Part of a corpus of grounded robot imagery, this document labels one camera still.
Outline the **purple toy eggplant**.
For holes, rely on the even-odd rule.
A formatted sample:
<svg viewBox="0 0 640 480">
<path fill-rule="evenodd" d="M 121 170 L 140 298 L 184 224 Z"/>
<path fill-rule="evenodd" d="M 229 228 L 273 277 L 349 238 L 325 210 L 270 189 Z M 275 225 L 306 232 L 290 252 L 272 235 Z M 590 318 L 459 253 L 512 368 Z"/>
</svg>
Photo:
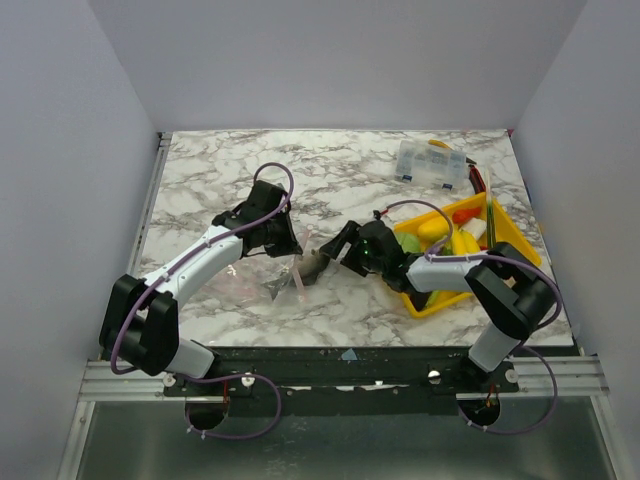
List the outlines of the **purple toy eggplant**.
<svg viewBox="0 0 640 480">
<path fill-rule="evenodd" d="M 317 250 L 311 250 L 309 253 L 300 256 L 297 263 L 297 271 L 302 284 L 304 286 L 314 285 L 331 261 L 330 256 Z"/>
</svg>

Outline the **clear zip top bag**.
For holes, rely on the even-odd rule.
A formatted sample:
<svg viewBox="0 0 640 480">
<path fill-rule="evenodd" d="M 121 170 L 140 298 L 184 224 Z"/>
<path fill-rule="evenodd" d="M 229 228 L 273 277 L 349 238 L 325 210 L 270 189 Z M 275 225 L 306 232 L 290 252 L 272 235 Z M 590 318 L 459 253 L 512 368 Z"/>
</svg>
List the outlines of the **clear zip top bag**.
<svg viewBox="0 0 640 480">
<path fill-rule="evenodd" d="M 248 259 L 230 265 L 220 275 L 218 289 L 229 294 L 237 305 L 274 302 L 282 294 L 292 292 L 293 298 L 300 302 L 306 300 L 306 289 L 297 271 L 300 256 L 311 250 L 319 251 L 314 244 L 320 237 L 317 225 L 306 224 L 296 230 L 302 247 L 301 255 L 292 255 L 271 259 L 264 251 L 251 254 Z"/>
</svg>

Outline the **yellow toy banana bunch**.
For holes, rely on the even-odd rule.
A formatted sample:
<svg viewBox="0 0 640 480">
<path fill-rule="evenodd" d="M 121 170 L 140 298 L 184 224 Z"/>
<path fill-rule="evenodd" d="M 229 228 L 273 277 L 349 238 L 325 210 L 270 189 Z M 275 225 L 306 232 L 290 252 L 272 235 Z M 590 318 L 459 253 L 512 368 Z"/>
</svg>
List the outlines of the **yellow toy banana bunch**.
<svg viewBox="0 0 640 480">
<path fill-rule="evenodd" d="M 451 239 L 451 250 L 456 256 L 480 253 L 481 249 L 474 237 L 466 231 L 455 228 Z"/>
</svg>

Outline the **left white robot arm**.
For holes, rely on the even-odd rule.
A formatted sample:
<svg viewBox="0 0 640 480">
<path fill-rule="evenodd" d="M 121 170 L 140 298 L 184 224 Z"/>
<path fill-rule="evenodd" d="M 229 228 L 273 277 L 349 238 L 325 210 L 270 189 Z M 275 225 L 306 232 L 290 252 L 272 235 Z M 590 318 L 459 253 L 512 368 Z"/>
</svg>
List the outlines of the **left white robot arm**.
<svg viewBox="0 0 640 480">
<path fill-rule="evenodd" d="M 155 376 L 187 376 L 201 395 L 222 380 L 213 351 L 179 333 L 182 307 L 209 280 L 254 249 L 271 258 L 300 255 L 289 217 L 291 194 L 256 180 L 248 198 L 218 214 L 187 251 L 142 278 L 125 274 L 112 287 L 99 334 L 110 359 Z"/>
</svg>

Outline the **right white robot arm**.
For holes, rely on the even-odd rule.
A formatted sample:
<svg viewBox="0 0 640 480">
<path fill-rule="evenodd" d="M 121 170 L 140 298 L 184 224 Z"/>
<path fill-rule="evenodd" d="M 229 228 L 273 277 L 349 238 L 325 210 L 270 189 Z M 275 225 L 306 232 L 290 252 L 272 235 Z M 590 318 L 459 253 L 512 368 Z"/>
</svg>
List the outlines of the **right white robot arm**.
<svg viewBox="0 0 640 480">
<path fill-rule="evenodd" d="M 362 277 L 379 276 L 419 306 L 435 291 L 473 294 L 490 319 L 459 370 L 462 384 L 474 392 L 493 384 L 502 361 L 562 310 L 556 283 L 506 242 L 458 256 L 407 253 L 382 221 L 350 221 L 320 254 Z"/>
</svg>

